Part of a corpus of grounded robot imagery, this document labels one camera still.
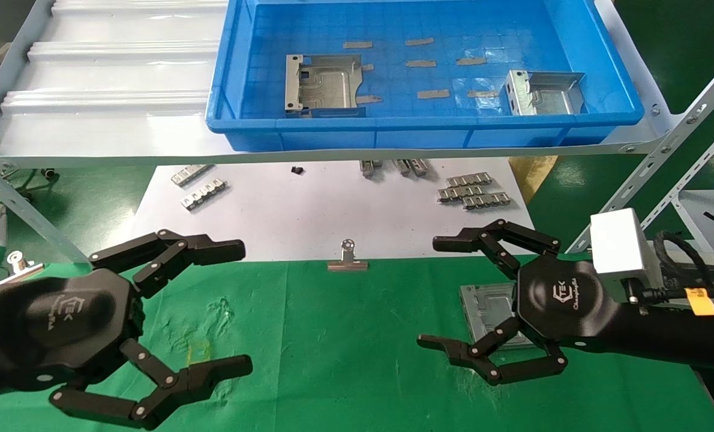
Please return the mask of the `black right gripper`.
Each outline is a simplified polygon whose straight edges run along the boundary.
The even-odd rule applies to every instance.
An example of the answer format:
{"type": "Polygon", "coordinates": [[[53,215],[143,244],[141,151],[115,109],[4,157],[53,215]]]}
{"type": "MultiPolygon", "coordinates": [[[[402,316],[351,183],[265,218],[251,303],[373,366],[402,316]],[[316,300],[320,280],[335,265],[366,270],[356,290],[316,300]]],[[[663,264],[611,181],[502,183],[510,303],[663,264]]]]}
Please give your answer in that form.
{"type": "Polygon", "coordinates": [[[504,219],[480,229],[465,227],[452,237],[434,237],[435,251],[482,252],[505,276],[516,279],[514,317],[473,344],[421,334],[418,346],[444,352],[450,365],[476,372],[491,386],[561,374],[569,361],[560,347],[625,353],[614,327],[620,304],[607,293],[590,260],[560,259],[560,246],[557,238],[504,219]],[[521,265],[501,241],[540,255],[521,265]],[[545,356],[495,364],[490,355],[519,332],[545,356]]]}

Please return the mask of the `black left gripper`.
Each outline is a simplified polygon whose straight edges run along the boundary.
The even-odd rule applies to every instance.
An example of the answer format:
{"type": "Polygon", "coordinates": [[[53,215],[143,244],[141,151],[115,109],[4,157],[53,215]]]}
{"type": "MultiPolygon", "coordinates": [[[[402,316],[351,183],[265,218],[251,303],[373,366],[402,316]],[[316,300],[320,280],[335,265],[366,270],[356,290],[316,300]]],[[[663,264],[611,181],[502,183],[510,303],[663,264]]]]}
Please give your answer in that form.
{"type": "Polygon", "coordinates": [[[97,270],[85,276],[1,285],[0,392],[42,391],[72,381],[96,385],[128,360],[155,383],[142,400],[65,385],[50,402],[72,418],[157,429],[180,407],[209,399],[221,381],[251,374],[253,364],[250,356],[238,355],[172,371],[135,341],[145,317],[139,296],[154,297],[190,265],[244,258],[242,240],[163,229],[91,254],[97,270]],[[119,275],[137,267],[134,286],[119,275]]]}

